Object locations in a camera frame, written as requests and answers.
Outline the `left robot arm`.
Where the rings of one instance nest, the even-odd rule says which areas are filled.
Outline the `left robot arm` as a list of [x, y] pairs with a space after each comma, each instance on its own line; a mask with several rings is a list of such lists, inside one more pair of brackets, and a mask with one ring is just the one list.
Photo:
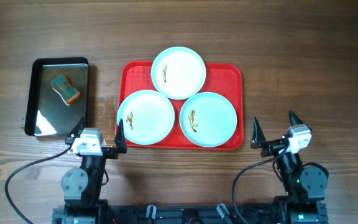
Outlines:
[[65, 143], [69, 151], [81, 157], [81, 165], [63, 175], [61, 186], [65, 204], [53, 210], [52, 223], [118, 223], [108, 201], [100, 199], [100, 193], [103, 177], [107, 176], [106, 161], [127, 152], [123, 120], [118, 122], [114, 147], [103, 146], [102, 131], [87, 128], [84, 118], [67, 134]]

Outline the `teal orange sponge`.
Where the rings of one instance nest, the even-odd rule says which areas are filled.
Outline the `teal orange sponge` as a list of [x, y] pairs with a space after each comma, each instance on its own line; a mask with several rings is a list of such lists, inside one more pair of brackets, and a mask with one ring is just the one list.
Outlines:
[[80, 91], [71, 83], [66, 74], [61, 74], [50, 81], [50, 86], [62, 98], [65, 104], [74, 103], [80, 96]]

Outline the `white plate top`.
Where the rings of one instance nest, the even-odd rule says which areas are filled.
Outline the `white plate top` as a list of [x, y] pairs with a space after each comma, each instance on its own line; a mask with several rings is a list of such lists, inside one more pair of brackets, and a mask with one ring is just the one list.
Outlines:
[[203, 87], [206, 65], [194, 50], [170, 47], [156, 56], [150, 76], [154, 87], [167, 98], [184, 100]]

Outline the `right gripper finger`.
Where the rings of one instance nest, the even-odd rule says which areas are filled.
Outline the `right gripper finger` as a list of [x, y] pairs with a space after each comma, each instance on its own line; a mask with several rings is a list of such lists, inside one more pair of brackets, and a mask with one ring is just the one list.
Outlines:
[[289, 130], [309, 130], [311, 131], [312, 129], [305, 124], [296, 114], [293, 110], [290, 110], [288, 112], [288, 117], [290, 120], [290, 127], [288, 128]]
[[266, 144], [266, 138], [256, 117], [253, 119], [253, 132], [250, 147], [253, 149], [262, 148]]

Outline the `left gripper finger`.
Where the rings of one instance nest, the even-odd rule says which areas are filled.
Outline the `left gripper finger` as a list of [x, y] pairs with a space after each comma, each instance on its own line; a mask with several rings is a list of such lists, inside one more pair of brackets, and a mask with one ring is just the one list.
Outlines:
[[76, 126], [67, 134], [66, 140], [75, 140], [78, 138], [82, 132], [82, 130], [85, 128], [86, 119], [85, 117], [81, 117], [79, 122], [76, 124]]
[[127, 153], [127, 143], [124, 135], [124, 122], [123, 119], [120, 119], [118, 122], [117, 132], [114, 138], [114, 143], [116, 144], [116, 150], [118, 153], [126, 154]]

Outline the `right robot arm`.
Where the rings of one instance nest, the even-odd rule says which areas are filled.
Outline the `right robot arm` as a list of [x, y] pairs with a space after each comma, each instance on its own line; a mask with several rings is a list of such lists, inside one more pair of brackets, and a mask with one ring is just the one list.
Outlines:
[[255, 209], [256, 223], [328, 222], [328, 211], [322, 202], [328, 186], [328, 170], [315, 162], [303, 163], [299, 152], [308, 147], [312, 129], [295, 112], [288, 112], [290, 127], [280, 139], [267, 141], [257, 120], [253, 120], [251, 148], [260, 149], [262, 157], [273, 156], [274, 172], [286, 191], [272, 204]]

